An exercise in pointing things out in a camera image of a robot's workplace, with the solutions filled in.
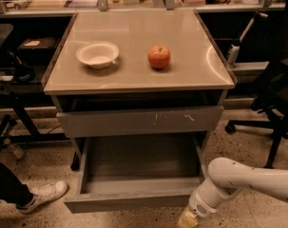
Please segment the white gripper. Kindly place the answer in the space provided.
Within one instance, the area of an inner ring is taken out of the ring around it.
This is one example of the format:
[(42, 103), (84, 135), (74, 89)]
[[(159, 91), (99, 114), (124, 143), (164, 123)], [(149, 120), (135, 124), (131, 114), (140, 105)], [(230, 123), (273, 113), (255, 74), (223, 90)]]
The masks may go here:
[(198, 190), (195, 190), (191, 194), (188, 201), (188, 206), (193, 213), (190, 211), (182, 212), (178, 220), (179, 228), (196, 228), (198, 226), (197, 216), (205, 219), (217, 212), (215, 208), (211, 207), (202, 200)]

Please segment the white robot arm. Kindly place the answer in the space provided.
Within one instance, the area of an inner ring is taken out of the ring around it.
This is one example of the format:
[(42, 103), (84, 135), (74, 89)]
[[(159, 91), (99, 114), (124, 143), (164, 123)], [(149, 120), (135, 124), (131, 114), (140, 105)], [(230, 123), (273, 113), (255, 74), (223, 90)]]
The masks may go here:
[(242, 189), (252, 189), (288, 203), (288, 170), (257, 168), (216, 158), (207, 167), (208, 177), (191, 194), (182, 212), (179, 228), (196, 228), (198, 218), (208, 218), (217, 207)]

